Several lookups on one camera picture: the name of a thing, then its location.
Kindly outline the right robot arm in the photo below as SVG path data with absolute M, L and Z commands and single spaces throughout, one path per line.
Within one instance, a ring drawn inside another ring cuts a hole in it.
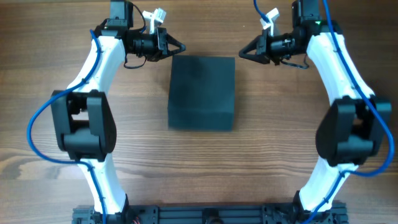
M 302 69 L 316 67 L 330 107 L 315 135 L 318 160 L 308 182 L 296 193 L 295 219 L 324 217 L 345 180 L 374 177 L 391 164 L 395 143 L 387 122 L 392 106 L 364 82 L 345 45 L 340 25 L 319 9 L 326 1 L 292 3 L 292 31 L 279 34 L 279 11 L 261 13 L 262 32 L 239 56 L 261 64 L 289 65 L 304 55 Z

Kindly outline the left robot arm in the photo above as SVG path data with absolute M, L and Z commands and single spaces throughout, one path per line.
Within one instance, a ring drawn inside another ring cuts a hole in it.
M 57 144 L 76 164 L 89 185 L 94 204 L 73 211 L 73 223 L 138 223 L 116 175 L 112 152 L 116 124 L 107 94 L 127 55 L 157 62 L 185 50 L 161 25 L 166 12 L 140 13 L 144 25 L 134 29 L 136 5 L 111 1 L 110 14 L 92 31 L 91 50 L 78 76 L 64 91 L 52 94 L 52 118 Z

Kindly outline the dark green box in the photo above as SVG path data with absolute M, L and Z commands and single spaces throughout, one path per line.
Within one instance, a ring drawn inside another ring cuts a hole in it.
M 232 131 L 235 58 L 176 55 L 168 100 L 170 129 Z

